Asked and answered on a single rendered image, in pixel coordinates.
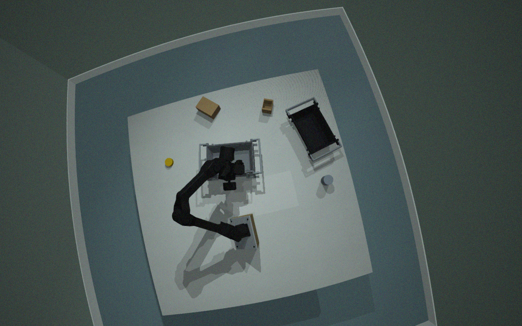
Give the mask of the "grey cylinder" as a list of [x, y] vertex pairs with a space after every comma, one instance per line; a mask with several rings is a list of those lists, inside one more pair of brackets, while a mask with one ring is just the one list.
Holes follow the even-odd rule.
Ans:
[[333, 181], [334, 181], [334, 179], [331, 175], [325, 175], [321, 179], [321, 183], [325, 186], [332, 184]]

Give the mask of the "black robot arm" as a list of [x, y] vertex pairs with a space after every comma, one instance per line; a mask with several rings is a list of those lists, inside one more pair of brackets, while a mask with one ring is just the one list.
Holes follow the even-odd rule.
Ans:
[[227, 176], [243, 175], [245, 166], [242, 160], [237, 160], [231, 163], [232, 168], [228, 163], [233, 161], [235, 149], [233, 147], [220, 146], [219, 158], [205, 161], [201, 167], [200, 172], [194, 176], [189, 183], [186, 184], [176, 195], [176, 202], [174, 203], [174, 211], [172, 218], [180, 225], [189, 225], [204, 228], [228, 237], [229, 239], [240, 242], [242, 238], [251, 236], [248, 224], [231, 225], [224, 223], [213, 223], [211, 221], [202, 220], [190, 214], [189, 198], [195, 191], [205, 183], [206, 180], [219, 173], [220, 180], [226, 180]]

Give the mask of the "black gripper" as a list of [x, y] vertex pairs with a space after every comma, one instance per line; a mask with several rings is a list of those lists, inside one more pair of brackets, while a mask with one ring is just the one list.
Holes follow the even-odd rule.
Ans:
[[[232, 162], [228, 163], [228, 165], [231, 166], [232, 168], [232, 165], [231, 165]], [[231, 174], [229, 176], [227, 176], [227, 179], [226, 179], [226, 182], [228, 181], [228, 183], [223, 183], [223, 189], [225, 191], [227, 190], [236, 190], [236, 182], [232, 182], [231, 183], [231, 180], [235, 180], [235, 175], [233, 175], [233, 173], [231, 172]]]

